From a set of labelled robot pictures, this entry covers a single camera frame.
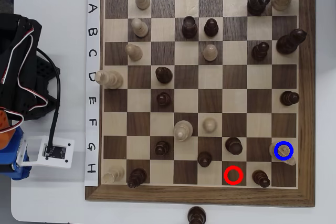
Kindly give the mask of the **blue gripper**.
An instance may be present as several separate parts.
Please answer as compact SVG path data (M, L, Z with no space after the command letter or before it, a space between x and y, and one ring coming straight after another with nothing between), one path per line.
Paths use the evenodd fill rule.
M19 167L16 164L17 151L23 137L22 129L15 129L14 135L7 147L1 150L1 174L12 180L21 180L29 176L31 166Z

